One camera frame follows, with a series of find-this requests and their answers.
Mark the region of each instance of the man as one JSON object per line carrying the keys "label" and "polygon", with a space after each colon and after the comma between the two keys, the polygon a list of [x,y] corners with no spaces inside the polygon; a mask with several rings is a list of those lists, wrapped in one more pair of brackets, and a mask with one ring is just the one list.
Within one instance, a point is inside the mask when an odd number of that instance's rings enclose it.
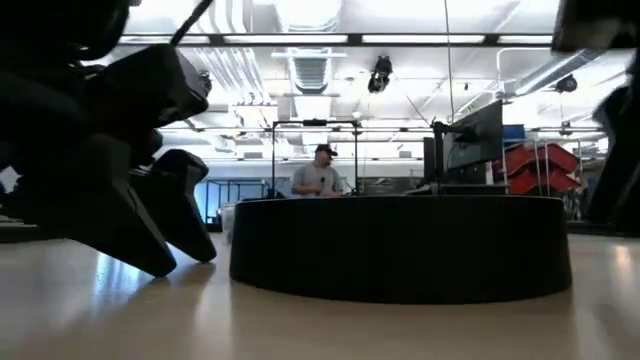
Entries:
{"label": "man", "polygon": [[337,155],[329,145],[318,145],[313,162],[301,167],[293,175],[292,192],[306,198],[342,196],[340,175],[331,167],[331,160]]}

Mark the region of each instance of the air vent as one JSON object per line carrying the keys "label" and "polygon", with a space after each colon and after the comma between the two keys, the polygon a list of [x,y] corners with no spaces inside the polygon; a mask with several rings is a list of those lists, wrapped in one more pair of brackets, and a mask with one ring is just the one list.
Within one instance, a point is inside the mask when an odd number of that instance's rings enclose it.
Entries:
{"label": "air vent", "polygon": [[262,159],[262,152],[250,151],[244,153],[245,159]]}

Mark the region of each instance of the gray t-shirt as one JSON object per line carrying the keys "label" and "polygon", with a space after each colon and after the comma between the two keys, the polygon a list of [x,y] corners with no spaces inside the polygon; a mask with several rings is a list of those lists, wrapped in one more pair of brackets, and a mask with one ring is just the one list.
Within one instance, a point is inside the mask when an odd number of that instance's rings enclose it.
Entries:
{"label": "gray t-shirt", "polygon": [[[338,172],[330,167],[317,167],[314,163],[310,163],[296,170],[293,174],[293,186],[320,186],[322,192],[320,196],[330,194],[331,192],[343,192],[342,181]],[[318,194],[306,194],[303,197],[317,197]]]}

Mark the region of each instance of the wooden floor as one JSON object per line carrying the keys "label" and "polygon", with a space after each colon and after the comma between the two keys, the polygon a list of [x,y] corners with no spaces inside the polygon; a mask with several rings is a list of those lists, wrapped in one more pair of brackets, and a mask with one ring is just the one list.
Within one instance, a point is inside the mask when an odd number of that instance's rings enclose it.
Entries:
{"label": "wooden floor", "polygon": [[573,237],[570,292],[389,306],[231,283],[181,257],[166,280],[72,241],[0,245],[0,359],[640,359],[640,242]]}

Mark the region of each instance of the black cylindrical base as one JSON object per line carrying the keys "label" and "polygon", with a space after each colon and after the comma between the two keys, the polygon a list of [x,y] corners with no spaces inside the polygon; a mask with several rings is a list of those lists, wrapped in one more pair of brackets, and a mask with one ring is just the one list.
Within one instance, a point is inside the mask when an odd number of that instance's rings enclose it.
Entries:
{"label": "black cylindrical base", "polygon": [[336,300],[465,304],[571,286],[563,204],[507,196],[239,203],[231,277]]}

